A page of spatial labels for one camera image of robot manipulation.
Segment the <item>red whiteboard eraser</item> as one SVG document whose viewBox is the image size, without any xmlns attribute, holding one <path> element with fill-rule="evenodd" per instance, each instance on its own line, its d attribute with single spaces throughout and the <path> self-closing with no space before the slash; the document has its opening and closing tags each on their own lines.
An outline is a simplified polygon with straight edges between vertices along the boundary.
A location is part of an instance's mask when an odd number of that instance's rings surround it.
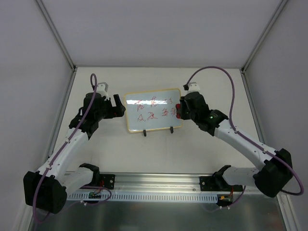
<svg viewBox="0 0 308 231">
<path fill-rule="evenodd" d="M 181 119 L 181 104 L 176 104 L 176 117 L 177 119 Z"/>
</svg>

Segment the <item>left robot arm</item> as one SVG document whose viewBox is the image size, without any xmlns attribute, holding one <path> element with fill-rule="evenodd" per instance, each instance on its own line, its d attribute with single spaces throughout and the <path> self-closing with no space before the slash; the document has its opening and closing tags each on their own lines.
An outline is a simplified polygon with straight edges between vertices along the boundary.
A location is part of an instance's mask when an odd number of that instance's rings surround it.
<svg viewBox="0 0 308 231">
<path fill-rule="evenodd" d="M 100 93 L 87 93 L 83 106 L 71 120 L 61 146 L 36 171 L 27 172 L 23 178 L 26 204 L 53 214 L 64 207 L 68 195 L 83 186 L 101 185 L 99 167 L 83 163 L 66 176 L 65 173 L 82 145 L 90 140 L 103 119 L 123 117 L 125 107 L 119 95 L 113 95 L 115 105 Z"/>
</svg>

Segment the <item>yellow framed whiteboard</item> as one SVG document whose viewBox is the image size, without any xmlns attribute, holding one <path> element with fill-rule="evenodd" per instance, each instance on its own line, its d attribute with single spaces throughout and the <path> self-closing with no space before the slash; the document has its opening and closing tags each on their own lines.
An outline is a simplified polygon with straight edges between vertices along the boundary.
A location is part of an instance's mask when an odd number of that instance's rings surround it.
<svg viewBox="0 0 308 231">
<path fill-rule="evenodd" d="M 180 89 L 163 89 L 127 93 L 124 96 L 127 128 L 130 133 L 180 128 L 176 117 Z"/>
</svg>

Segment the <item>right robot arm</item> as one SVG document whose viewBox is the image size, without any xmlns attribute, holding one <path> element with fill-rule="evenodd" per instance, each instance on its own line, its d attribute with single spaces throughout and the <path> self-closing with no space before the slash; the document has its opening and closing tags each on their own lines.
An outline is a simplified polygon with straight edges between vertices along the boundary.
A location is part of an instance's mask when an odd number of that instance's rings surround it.
<svg viewBox="0 0 308 231">
<path fill-rule="evenodd" d="M 197 91 L 180 98 L 177 118 L 192 120 L 200 130 L 216 137 L 247 158 L 253 167 L 225 165 L 212 175 L 210 182 L 225 191 L 233 185 L 257 187 L 264 195 L 275 197 L 292 178 L 292 160 L 285 149 L 279 151 L 247 138 L 234 129 L 231 120 L 219 110 L 211 110 Z"/>
</svg>

